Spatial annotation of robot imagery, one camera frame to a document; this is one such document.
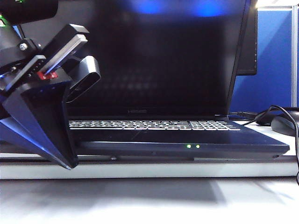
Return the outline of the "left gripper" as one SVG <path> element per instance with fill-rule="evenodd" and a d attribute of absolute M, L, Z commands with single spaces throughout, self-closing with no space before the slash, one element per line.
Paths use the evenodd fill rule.
<path fill-rule="evenodd" d="M 66 169 L 78 165 L 65 105 L 70 82 L 23 83 L 56 78 L 55 71 L 87 43 L 88 34 L 84 26 L 67 24 L 41 47 L 9 25 L 0 28 L 0 100 L 9 114 L 0 120 L 1 140 Z"/>

